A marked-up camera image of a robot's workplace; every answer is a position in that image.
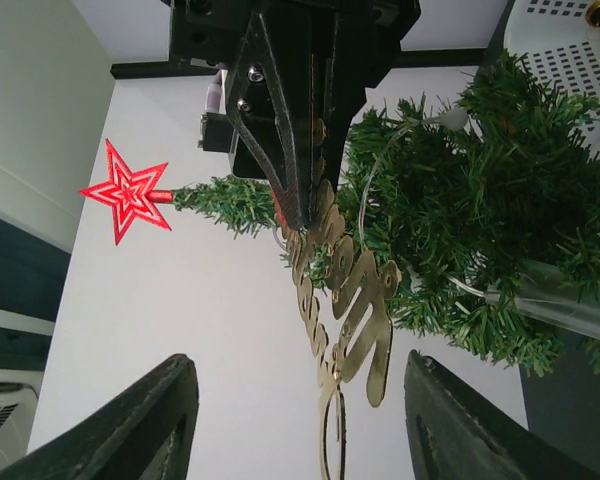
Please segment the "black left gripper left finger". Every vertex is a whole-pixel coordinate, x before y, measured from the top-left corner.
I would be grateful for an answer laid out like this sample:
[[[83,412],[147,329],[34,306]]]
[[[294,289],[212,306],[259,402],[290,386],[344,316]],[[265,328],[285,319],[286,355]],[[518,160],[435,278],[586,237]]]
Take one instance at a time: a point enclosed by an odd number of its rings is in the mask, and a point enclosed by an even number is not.
[[[172,355],[0,479],[185,479],[198,408],[195,364]]]

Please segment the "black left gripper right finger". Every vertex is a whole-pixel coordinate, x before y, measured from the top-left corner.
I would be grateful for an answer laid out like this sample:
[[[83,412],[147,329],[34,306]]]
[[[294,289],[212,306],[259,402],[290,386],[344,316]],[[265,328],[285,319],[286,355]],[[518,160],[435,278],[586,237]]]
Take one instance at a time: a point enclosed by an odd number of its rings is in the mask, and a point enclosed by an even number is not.
[[[409,449],[417,479],[599,479],[516,423],[431,356],[409,353]]]

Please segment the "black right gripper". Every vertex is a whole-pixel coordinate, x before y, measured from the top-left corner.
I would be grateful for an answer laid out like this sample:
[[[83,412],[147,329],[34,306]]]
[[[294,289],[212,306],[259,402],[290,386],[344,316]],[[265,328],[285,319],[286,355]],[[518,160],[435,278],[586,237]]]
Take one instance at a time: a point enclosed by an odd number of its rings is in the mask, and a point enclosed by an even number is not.
[[[338,184],[351,120],[401,52],[418,1],[170,1],[169,60],[229,69],[227,114],[289,227]]]

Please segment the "white string lights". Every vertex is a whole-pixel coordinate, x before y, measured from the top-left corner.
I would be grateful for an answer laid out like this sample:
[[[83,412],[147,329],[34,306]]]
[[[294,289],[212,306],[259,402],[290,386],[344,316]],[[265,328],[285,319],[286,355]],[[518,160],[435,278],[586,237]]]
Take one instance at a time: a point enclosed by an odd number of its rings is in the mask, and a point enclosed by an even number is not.
[[[412,147],[420,143],[417,139],[426,133],[440,137],[440,142],[445,135],[457,134],[466,130],[469,122],[469,113],[463,107],[452,107],[436,116],[422,119],[407,118],[387,140],[386,144],[374,153],[373,165],[366,177],[360,198],[357,213],[357,233],[363,248],[367,246],[366,217],[371,207],[372,187],[376,184],[385,184],[380,178],[382,172],[398,171],[398,148]],[[451,238],[451,227],[457,223],[457,216],[449,207],[442,204],[443,193],[439,188],[434,188],[433,183],[439,181],[440,170],[433,164],[415,159],[413,153],[405,154],[405,165],[401,168],[402,175],[399,185],[403,188],[401,205],[410,210],[410,217],[414,221],[412,241],[415,247],[424,243],[426,235],[420,231],[423,227],[432,227],[436,233],[442,232],[446,239]],[[434,247],[426,247],[425,251],[432,256],[426,264],[437,274],[443,276],[448,282],[455,285],[466,294],[477,298],[486,299],[493,293],[471,286],[458,275],[449,271],[448,263],[451,255],[440,253]]]

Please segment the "gold merry christmas sign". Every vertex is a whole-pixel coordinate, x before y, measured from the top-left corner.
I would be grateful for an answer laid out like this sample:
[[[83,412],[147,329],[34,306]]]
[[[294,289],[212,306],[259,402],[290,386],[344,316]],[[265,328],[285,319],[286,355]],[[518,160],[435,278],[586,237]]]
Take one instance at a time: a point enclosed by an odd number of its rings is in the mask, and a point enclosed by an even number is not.
[[[341,386],[369,367],[366,398],[377,408],[385,398],[393,326],[387,311],[402,274],[394,261],[383,266],[375,254],[346,232],[331,182],[317,185],[314,221],[302,230],[281,228],[300,318],[317,361],[319,465],[324,479],[342,479],[346,470],[346,403]],[[320,320],[320,302],[309,273],[318,248],[326,250],[325,287],[341,326],[335,343]]]

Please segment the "red star ornament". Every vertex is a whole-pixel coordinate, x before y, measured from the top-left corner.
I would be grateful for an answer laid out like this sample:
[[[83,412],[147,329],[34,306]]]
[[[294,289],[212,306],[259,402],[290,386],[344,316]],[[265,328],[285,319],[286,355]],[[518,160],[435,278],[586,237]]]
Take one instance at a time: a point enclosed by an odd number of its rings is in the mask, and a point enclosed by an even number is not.
[[[133,171],[109,139],[105,140],[105,155],[107,180],[83,188],[79,193],[110,208],[115,245],[121,243],[136,220],[171,231],[158,205],[172,204],[174,193],[156,188],[168,163]]]

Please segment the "small green christmas tree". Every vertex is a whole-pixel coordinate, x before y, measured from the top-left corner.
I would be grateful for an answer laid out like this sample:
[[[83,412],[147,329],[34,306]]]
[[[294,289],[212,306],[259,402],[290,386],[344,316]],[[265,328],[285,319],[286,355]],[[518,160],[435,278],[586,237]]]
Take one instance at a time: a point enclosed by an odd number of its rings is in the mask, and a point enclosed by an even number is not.
[[[366,248],[394,261],[404,276],[389,303],[399,328],[440,334],[483,359],[504,361],[537,374],[550,372],[562,350],[555,328],[513,307],[524,263],[555,266],[581,293],[600,295],[600,165],[584,141],[582,125],[599,108],[593,95],[570,95],[535,78],[525,59],[503,55],[479,71],[459,104],[466,130],[442,137],[426,133],[398,148],[398,171],[382,172],[372,187]],[[347,162],[336,203],[346,232],[360,243],[357,213],[374,153],[407,118],[429,118],[423,102],[401,101],[398,117],[371,109],[347,140]],[[405,154],[431,163],[432,184],[457,216],[451,238],[420,229],[401,205]],[[451,255],[449,271],[493,294],[466,294],[426,264],[434,247]]]

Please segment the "white perforated plastic basket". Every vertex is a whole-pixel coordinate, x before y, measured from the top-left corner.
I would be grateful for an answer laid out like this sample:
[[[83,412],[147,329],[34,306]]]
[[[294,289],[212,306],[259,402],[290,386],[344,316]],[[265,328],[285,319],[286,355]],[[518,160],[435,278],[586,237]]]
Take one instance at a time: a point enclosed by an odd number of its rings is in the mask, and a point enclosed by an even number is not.
[[[590,1],[516,1],[503,47],[523,56],[535,77],[570,95],[593,95],[600,104],[600,29],[587,24]],[[600,156],[600,107],[582,125]]]

